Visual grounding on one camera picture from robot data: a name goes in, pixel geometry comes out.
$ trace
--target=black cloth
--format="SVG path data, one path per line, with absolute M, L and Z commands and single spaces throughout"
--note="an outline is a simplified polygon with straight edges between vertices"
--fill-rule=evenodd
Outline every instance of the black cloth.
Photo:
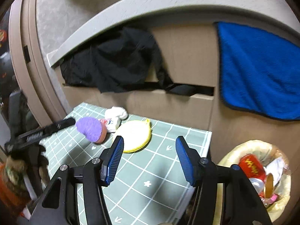
M 109 37 L 99 36 L 68 55 L 61 73 L 69 86 L 97 87 L 100 92 L 144 89 L 149 66 L 154 64 L 161 89 L 179 95 L 195 94 L 195 87 L 174 84 L 162 66 L 161 51 L 148 32 L 123 27 Z

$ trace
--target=grid patterned tablecloth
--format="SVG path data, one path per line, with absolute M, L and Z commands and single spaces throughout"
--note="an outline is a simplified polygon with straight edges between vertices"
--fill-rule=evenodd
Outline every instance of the grid patterned tablecloth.
M 76 120 L 85 116 L 104 117 L 105 108 L 82 103 L 67 116 Z M 131 115 L 122 122 L 144 120 Z M 176 224 L 193 193 L 185 180 L 175 150 L 175 139 L 183 135 L 188 145 L 206 157 L 211 132 L 151 119 L 152 137 L 142 151 L 123 153 L 115 180 L 103 189 L 112 224 L 157 225 Z M 41 141 L 49 159 L 52 177 L 62 164 L 80 166 L 112 145 L 113 134 L 108 134 L 101 145 L 89 142 L 76 127 L 62 130 Z M 77 187 L 78 211 L 81 225 L 86 225 L 82 185 Z

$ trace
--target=yellow sponge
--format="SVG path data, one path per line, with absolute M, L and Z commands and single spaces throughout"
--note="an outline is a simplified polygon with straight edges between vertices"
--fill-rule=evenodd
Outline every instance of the yellow sponge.
M 151 138 L 150 119 L 128 121 L 117 129 L 113 141 L 118 135 L 121 135 L 124 139 L 123 152 L 135 152 L 143 148 Z

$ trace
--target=yellow trash bag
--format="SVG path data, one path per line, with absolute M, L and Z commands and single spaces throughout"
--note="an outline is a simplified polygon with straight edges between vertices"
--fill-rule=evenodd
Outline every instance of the yellow trash bag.
M 285 154 L 283 154 L 276 146 L 260 140 L 250 140 L 235 147 L 219 162 L 218 165 L 230 167 L 232 164 L 238 164 L 240 159 L 247 155 L 254 154 L 265 167 L 274 159 L 281 157 L 288 166 L 289 162 Z M 278 185 L 275 187 L 274 193 L 280 196 L 280 200 L 274 202 L 267 208 L 268 214 L 272 222 L 274 222 L 283 213 L 285 206 L 290 199 L 291 192 L 291 175 L 290 171 L 284 172 Z M 218 184 L 216 210 L 214 213 L 213 225 L 220 225 L 222 211 L 222 195 L 223 185 Z

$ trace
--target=blue towel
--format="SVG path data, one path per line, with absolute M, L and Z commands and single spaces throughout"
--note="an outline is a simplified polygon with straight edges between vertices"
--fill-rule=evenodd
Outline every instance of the blue towel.
M 220 96 L 237 110 L 300 120 L 300 48 L 267 31 L 218 22 Z

